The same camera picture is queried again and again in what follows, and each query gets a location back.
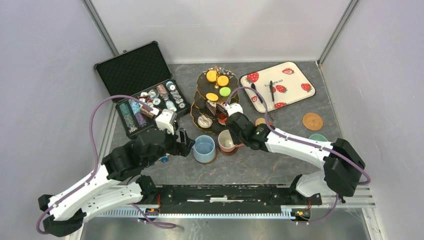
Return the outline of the white chocolate striped toy donut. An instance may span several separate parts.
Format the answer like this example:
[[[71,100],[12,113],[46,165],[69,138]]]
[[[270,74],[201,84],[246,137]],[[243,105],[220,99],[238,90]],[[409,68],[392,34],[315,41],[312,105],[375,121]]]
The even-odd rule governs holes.
[[[197,124],[202,129],[208,129],[212,126],[213,120],[211,118],[208,118],[207,116],[201,114],[197,119]]]

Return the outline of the amber glass saucer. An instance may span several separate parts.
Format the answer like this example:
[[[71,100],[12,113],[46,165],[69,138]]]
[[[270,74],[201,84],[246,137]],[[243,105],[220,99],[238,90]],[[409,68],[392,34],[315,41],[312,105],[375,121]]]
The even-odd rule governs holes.
[[[202,165],[208,165],[208,164],[213,163],[213,162],[217,159],[217,157],[218,157],[218,153],[216,152],[216,153],[215,153],[215,156],[214,156],[211,160],[209,160],[209,161],[203,162],[203,161],[199,161],[199,160],[197,160],[197,159],[196,159],[196,161],[197,161],[198,163],[202,164]]]

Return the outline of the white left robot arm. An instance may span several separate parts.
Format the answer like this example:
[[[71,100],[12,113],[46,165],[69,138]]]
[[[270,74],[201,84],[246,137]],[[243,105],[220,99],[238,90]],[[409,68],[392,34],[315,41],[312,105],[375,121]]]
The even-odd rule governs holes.
[[[142,175],[166,154],[186,157],[195,140],[185,129],[179,135],[151,128],[117,147],[74,186],[57,195],[38,198],[43,211],[37,220],[40,234],[64,237],[79,230],[93,217],[127,204],[153,203],[158,194],[150,176]]]

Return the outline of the strawberry layer cake slice toy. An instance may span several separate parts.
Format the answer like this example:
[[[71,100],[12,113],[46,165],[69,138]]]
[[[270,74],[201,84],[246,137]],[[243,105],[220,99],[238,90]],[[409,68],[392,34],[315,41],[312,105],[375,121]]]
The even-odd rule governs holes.
[[[217,111],[219,112],[219,114],[228,115],[228,112],[226,110],[226,107],[225,107],[225,105],[222,102],[218,102],[216,104],[216,108],[217,108]]]

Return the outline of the three-tier black gold cake stand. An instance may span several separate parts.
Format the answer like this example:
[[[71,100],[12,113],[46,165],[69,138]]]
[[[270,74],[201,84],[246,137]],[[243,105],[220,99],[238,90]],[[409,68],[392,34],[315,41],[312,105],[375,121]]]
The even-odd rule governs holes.
[[[226,129],[229,116],[225,103],[238,103],[239,95],[231,92],[240,86],[236,75],[214,66],[197,78],[190,115],[195,126],[205,133],[219,134]]]

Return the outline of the chocolate cake slice toy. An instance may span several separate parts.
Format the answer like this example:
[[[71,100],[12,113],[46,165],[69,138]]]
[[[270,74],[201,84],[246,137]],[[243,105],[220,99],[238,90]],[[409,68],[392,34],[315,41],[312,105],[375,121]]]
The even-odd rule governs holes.
[[[206,101],[206,108],[208,109],[208,112],[212,117],[216,116],[217,114],[217,103],[215,101],[207,100]]]

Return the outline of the woven rattan coaster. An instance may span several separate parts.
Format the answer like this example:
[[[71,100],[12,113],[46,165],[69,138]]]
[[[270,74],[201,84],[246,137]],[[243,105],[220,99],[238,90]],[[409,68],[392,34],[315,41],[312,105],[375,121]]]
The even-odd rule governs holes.
[[[311,131],[318,131],[324,125],[322,117],[313,112],[306,113],[302,118],[302,123],[307,129]]]

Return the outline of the small orange brown cup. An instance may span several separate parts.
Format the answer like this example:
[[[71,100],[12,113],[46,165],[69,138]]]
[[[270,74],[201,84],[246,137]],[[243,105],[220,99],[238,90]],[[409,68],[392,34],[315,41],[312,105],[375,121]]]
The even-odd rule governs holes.
[[[274,125],[271,121],[267,121],[264,117],[257,118],[254,124],[256,127],[258,127],[259,125],[266,125],[266,124],[269,124],[270,126]]]

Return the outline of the orange toy macaron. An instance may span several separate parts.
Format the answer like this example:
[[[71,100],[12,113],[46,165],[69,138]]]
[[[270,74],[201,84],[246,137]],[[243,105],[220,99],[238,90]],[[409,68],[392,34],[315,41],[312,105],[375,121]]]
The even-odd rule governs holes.
[[[219,100],[219,96],[212,92],[207,93],[206,98],[211,102],[217,102]]]
[[[214,83],[217,81],[218,73],[215,70],[208,70],[205,76],[210,83]]]
[[[216,80],[216,83],[219,87],[226,87],[229,84],[229,82],[230,82],[230,79],[226,75],[220,75]]]

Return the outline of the green toy macaron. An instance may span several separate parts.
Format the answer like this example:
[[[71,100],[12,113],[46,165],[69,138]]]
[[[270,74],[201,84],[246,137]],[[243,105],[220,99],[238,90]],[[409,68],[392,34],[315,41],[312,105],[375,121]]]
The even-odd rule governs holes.
[[[231,89],[229,88],[229,87],[221,87],[220,89],[219,89],[219,94],[222,96],[222,97],[228,97],[230,94],[231,94]]]

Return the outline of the light blue mug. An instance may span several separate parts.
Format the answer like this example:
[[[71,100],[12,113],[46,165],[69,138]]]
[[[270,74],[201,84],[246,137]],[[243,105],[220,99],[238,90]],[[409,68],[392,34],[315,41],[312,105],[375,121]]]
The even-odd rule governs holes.
[[[195,144],[192,147],[195,160],[208,162],[214,158],[217,149],[215,141],[208,135],[200,135],[195,139]]]

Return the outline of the red strawberry toy tart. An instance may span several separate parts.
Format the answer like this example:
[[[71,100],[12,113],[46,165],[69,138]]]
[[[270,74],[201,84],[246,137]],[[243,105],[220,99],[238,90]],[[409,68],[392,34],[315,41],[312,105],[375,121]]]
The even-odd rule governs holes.
[[[218,117],[217,117],[217,119],[218,119],[218,123],[220,125],[225,126],[226,125],[226,121],[228,119],[228,116],[226,114],[219,114]]]

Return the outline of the pink mug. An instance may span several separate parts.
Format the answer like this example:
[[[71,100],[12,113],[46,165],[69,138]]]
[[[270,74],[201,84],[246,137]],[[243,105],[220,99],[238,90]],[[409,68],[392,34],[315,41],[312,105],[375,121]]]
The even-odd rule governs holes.
[[[218,135],[217,140],[218,140],[218,147],[221,148],[222,150],[224,150],[225,152],[229,152],[229,151],[232,151],[235,148],[239,148],[241,146],[244,146],[243,143],[241,143],[241,144],[233,143],[230,131],[228,129],[223,130]]]

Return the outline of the dark brown wooden coaster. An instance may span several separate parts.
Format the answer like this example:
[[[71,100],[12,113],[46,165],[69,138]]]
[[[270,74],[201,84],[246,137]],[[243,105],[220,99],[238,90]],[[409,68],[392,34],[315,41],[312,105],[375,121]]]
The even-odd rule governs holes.
[[[224,150],[222,150],[221,148],[219,148],[218,149],[223,155],[226,155],[226,156],[232,156],[232,155],[234,155],[235,153],[237,153],[237,151],[238,151],[238,148],[234,148],[233,150],[231,150],[231,151],[224,151]]]

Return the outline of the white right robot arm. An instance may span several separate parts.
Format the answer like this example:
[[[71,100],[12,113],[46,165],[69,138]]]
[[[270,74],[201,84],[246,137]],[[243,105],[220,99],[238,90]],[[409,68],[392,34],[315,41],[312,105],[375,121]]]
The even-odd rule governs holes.
[[[302,204],[318,193],[352,197],[365,175],[365,162],[345,139],[329,142],[290,135],[265,123],[254,125],[240,112],[227,119],[226,127],[235,144],[244,144],[254,151],[287,155],[319,169],[293,181],[288,196],[295,204]]]

